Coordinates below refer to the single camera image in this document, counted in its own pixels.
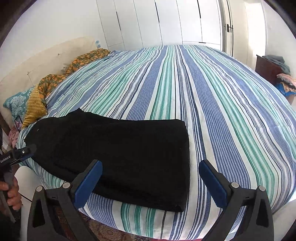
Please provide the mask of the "left hand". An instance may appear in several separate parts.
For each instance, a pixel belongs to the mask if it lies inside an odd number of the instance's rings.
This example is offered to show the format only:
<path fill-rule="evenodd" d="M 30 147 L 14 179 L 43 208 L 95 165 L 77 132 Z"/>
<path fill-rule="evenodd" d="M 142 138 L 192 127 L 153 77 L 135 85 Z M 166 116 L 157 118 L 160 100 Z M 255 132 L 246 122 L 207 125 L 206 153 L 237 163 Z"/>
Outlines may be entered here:
<path fill-rule="evenodd" d="M 21 195 L 19 193 L 19 185 L 17 179 L 13 178 L 13 185 L 10 188 L 7 183 L 0 183 L 1 191 L 7 191 L 7 203 L 8 206 L 12 207 L 13 210 L 18 211 L 22 206 Z"/>

